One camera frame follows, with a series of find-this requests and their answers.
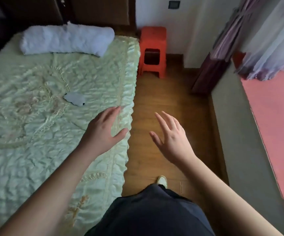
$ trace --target green bedspread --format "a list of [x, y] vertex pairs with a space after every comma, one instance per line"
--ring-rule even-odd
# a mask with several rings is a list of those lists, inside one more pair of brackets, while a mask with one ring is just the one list
[[[0, 52], [0, 226], [76, 147], [99, 112], [123, 106], [112, 134], [131, 129], [140, 56], [131, 37], [116, 36], [102, 58], [24, 56], [20, 38]], [[83, 94], [85, 105], [66, 102], [62, 96], [69, 91]], [[56, 235], [84, 235], [121, 196], [129, 136], [87, 169]]]

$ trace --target white sneaker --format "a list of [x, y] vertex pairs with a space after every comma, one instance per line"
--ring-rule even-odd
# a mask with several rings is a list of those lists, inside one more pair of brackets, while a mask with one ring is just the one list
[[159, 176], [156, 184], [163, 185], [167, 189], [167, 179], [165, 176]]

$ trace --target forearm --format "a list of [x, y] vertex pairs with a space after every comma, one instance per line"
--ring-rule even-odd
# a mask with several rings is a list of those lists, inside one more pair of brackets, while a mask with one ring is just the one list
[[58, 225], [82, 175], [94, 157], [73, 151], [0, 228], [0, 235], [49, 235]]
[[241, 235], [267, 236], [282, 234], [264, 219], [253, 207], [219, 179], [195, 155], [179, 168], [219, 208], [219, 214], [231, 222], [230, 227]]

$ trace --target folded towel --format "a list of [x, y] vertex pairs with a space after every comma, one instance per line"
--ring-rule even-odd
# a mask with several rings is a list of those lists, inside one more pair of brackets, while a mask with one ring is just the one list
[[82, 52], [102, 57], [115, 32], [110, 27], [75, 25], [31, 26], [23, 33], [20, 49], [24, 55], [49, 52]]

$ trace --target sheer white curtain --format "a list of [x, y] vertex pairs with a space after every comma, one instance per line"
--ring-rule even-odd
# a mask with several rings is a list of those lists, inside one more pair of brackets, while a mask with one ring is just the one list
[[237, 72], [247, 79], [272, 79], [284, 71], [284, 0], [281, 0], [243, 50]]

